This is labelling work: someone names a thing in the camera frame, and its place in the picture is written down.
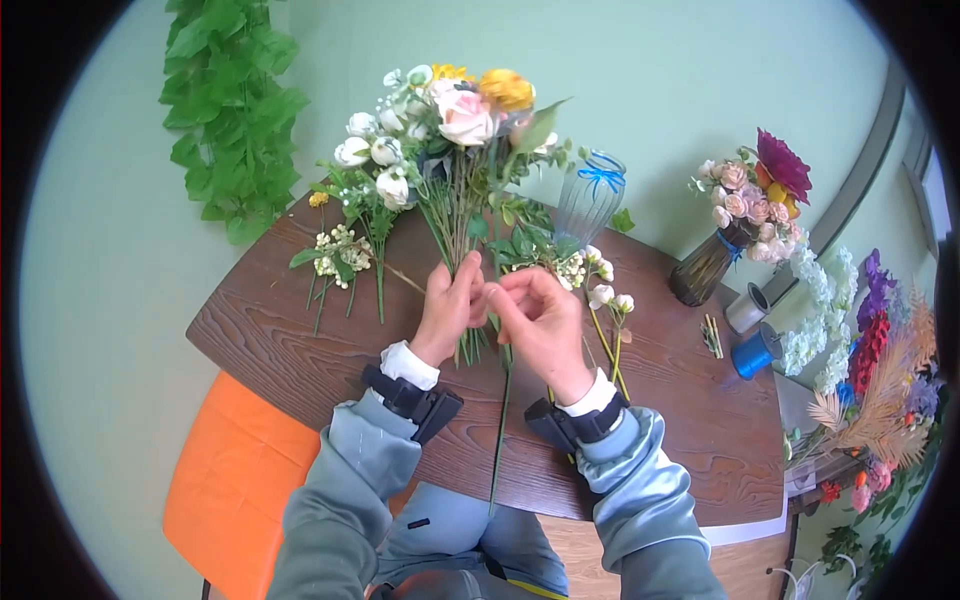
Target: orange chair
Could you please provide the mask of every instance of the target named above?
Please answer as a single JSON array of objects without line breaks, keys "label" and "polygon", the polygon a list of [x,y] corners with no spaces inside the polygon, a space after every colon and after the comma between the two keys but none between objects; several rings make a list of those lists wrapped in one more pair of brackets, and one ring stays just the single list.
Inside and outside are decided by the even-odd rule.
[{"label": "orange chair", "polygon": [[220,372],[174,471],[163,534],[229,600],[262,600],[320,435]]}]

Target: wooden table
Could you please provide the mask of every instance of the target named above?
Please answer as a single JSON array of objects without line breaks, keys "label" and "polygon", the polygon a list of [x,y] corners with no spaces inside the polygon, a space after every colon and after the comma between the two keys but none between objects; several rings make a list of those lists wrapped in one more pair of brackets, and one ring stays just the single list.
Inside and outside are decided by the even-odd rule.
[{"label": "wooden table", "polygon": [[[319,431],[330,422],[336,404],[360,397],[364,365],[379,363],[380,351],[390,343],[412,338],[422,296],[386,272],[381,325],[375,277],[365,272],[357,279],[349,319],[349,292],[329,289],[315,338],[316,304],[305,309],[310,269],[289,271],[287,264],[296,252],[313,246],[321,211],[302,199],[291,214],[236,264],[186,335],[243,385]],[[342,219],[335,203],[325,207],[325,216],[328,228]],[[627,321],[634,341],[622,349],[621,369],[634,404],[654,408],[666,419],[664,450],[690,472],[698,522],[729,525],[780,516],[783,463],[773,371],[768,367],[753,381],[736,374],[729,355],[738,338],[726,327],[719,300],[688,308],[667,289],[674,258],[609,229],[595,245],[616,269],[617,292],[636,299]],[[425,282],[440,260],[417,211],[397,219],[387,260],[418,282]],[[725,360],[714,359],[704,346],[700,323],[705,312],[717,318]],[[606,315],[602,324],[610,326]],[[586,307],[584,331],[593,356],[609,366]],[[491,330],[489,337],[495,339]],[[469,368],[462,364],[455,370],[448,361],[441,381],[465,405],[424,448],[415,476],[489,499],[505,383],[494,349],[486,349],[482,362]],[[545,392],[542,382],[518,362],[496,501],[544,515],[589,519],[594,498],[583,478],[523,422],[523,410]]]}]

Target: white thread spool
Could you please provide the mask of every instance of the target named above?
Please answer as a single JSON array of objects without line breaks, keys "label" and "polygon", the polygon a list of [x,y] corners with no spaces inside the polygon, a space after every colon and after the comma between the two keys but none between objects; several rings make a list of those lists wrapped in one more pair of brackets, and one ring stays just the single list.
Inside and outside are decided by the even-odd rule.
[{"label": "white thread spool", "polygon": [[733,333],[742,336],[761,319],[770,314],[770,302],[755,283],[747,284],[747,291],[723,311],[724,320]]}]

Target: spool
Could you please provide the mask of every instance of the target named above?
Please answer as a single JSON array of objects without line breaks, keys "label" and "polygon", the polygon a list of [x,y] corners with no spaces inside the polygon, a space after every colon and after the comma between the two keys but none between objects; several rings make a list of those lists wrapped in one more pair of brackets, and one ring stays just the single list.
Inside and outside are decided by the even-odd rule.
[{"label": "spool", "polygon": [[731,350],[730,355],[736,372],[749,380],[758,371],[783,357],[783,345],[774,328],[768,323],[761,323],[754,335]]},{"label": "spool", "polygon": [[755,283],[723,311],[723,318],[733,333],[743,336],[751,327],[770,314],[770,302]]}]

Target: gray jacket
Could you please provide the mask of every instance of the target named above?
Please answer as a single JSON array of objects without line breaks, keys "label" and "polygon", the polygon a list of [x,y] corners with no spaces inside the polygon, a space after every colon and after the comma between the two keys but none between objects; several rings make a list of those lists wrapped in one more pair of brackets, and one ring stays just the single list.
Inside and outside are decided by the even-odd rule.
[{"label": "gray jacket", "polygon": [[[393,520],[387,499],[407,486],[420,459],[410,441],[416,430],[370,390],[334,409],[320,454],[287,505],[268,599],[364,597]],[[662,440],[660,414],[634,407],[606,439],[577,452],[577,469],[603,496],[593,509],[603,567],[620,575],[624,600],[726,598],[693,516],[690,476],[666,457]],[[427,571],[372,598],[541,600],[486,571]]]}]

